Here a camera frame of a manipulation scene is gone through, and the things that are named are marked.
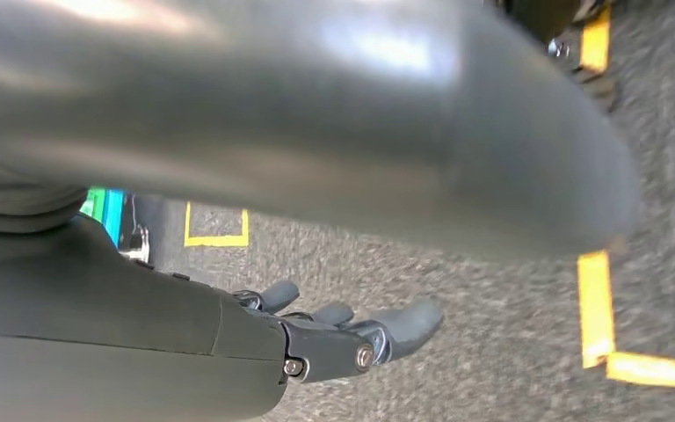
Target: curved plastic cover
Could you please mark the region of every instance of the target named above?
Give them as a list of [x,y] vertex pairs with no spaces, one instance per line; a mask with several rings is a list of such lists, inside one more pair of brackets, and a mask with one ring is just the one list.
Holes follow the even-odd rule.
[[472,253],[626,235],[628,148],[474,3],[0,0],[0,169]]

